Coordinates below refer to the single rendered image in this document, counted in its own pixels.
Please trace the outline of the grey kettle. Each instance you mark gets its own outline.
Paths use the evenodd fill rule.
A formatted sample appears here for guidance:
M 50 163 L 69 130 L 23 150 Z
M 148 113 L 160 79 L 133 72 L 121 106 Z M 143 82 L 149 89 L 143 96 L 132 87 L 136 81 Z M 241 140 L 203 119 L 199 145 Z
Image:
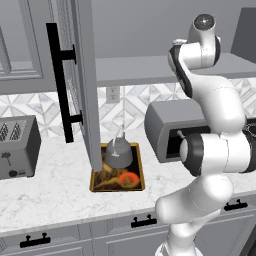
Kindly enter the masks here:
M 133 162 L 132 149 L 125 138 L 123 125 L 119 127 L 115 137 L 107 144 L 105 162 L 112 168 L 126 168 Z

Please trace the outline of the gold-rimmed dark patterned tray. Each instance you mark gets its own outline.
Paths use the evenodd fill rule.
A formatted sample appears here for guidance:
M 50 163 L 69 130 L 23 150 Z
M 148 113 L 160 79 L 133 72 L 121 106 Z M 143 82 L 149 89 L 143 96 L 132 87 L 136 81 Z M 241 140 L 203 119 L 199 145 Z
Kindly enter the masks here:
M 133 162 L 126 168 L 111 168 L 105 163 L 106 143 L 101 144 L 102 170 L 91 171 L 92 192 L 143 191 L 144 173 L 138 143 L 131 143 Z

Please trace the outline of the grey open cabinet door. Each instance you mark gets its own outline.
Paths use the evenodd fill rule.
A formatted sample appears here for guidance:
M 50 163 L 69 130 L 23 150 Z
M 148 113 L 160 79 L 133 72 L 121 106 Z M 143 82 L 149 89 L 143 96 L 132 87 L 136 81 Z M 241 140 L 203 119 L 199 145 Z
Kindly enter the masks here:
M 102 169 L 97 98 L 92 0 L 56 0 L 61 49 L 75 48 L 76 60 L 65 60 L 65 81 L 94 171 Z

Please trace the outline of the grey closed cabinet door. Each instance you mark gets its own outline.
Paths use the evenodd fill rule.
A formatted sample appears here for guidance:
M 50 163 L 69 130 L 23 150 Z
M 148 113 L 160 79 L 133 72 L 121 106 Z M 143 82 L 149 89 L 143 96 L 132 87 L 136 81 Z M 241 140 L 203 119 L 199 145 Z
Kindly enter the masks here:
M 0 0 L 0 95 L 55 91 L 51 0 Z

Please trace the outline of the grey drawer front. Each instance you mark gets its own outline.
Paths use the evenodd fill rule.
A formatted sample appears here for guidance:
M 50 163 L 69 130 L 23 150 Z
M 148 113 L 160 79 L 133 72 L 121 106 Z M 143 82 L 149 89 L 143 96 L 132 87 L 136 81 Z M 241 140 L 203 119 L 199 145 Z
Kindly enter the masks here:
M 248 216 L 248 215 L 254 216 L 256 214 L 256 207 L 253 205 L 253 203 L 250 201 L 248 197 L 235 197 L 235 198 L 232 198 L 228 203 L 233 204 L 236 202 L 237 199 L 240 199 L 242 202 L 247 202 L 248 207 L 243 209 L 238 209 L 238 210 L 232 210 L 232 211 L 225 211 L 223 207 L 221 209 L 222 216 Z
M 50 243 L 27 248 L 20 247 L 20 242 L 25 241 L 27 235 L 30 235 L 32 239 L 37 239 L 41 238 L 43 233 L 46 233 L 51 238 Z M 0 255 L 23 252 L 25 250 L 31 249 L 46 248 L 54 245 L 62 245 L 79 240 L 79 231 L 76 225 L 58 227 L 42 231 L 27 232 L 24 234 L 18 234 L 8 237 L 0 237 Z
M 139 221 L 145 220 L 148 214 L 151 214 L 152 219 L 153 218 L 157 219 L 157 224 L 138 227 L 138 228 L 131 228 L 131 222 L 133 221 L 134 217 L 137 217 Z M 163 223 L 157 218 L 155 212 L 133 214 L 133 215 L 124 216 L 124 217 L 112 218 L 106 221 L 106 230 L 108 234 L 140 231 L 146 228 L 152 229 L 152 228 L 161 227 L 161 226 L 163 226 Z

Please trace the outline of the grey toaster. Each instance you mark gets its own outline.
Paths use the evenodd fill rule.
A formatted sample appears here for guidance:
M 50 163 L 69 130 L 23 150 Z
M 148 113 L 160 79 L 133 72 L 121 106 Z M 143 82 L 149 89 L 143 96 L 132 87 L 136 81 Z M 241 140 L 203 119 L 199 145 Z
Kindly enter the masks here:
M 33 177 L 40 146 L 34 115 L 0 118 L 0 180 Z

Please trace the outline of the grey base cupboard door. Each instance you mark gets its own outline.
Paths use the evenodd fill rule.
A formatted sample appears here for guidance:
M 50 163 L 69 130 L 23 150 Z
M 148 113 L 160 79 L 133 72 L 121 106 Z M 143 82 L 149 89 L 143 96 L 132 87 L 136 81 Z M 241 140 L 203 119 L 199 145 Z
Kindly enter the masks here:
M 155 256 L 166 238 L 163 231 L 110 241 L 106 243 L 106 256 Z
M 196 235 L 203 256 L 239 256 L 255 225 L 253 211 L 222 215 Z

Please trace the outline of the black hob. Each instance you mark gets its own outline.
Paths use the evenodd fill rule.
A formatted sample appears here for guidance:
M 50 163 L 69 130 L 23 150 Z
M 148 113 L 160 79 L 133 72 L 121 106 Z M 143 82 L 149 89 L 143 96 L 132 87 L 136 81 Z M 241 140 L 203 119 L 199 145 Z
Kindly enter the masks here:
M 256 118 L 249 118 L 246 121 L 246 130 L 256 136 Z

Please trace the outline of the white wall outlet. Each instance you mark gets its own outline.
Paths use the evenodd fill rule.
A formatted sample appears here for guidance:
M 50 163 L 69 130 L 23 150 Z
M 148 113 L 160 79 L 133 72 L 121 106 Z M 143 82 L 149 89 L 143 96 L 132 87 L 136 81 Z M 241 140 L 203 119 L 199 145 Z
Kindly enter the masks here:
M 112 86 L 106 88 L 106 103 L 114 104 L 120 102 L 120 87 Z

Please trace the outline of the grey wall cabinet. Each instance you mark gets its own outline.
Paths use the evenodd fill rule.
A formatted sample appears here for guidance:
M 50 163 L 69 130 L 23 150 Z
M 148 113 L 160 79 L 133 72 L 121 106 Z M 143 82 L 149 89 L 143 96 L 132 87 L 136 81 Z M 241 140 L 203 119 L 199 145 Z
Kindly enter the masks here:
M 256 64 L 231 53 L 243 7 L 256 0 L 92 0 L 96 76 L 99 87 L 172 83 L 167 53 L 175 39 L 185 39 L 193 18 L 216 19 L 221 56 L 205 75 L 256 76 Z

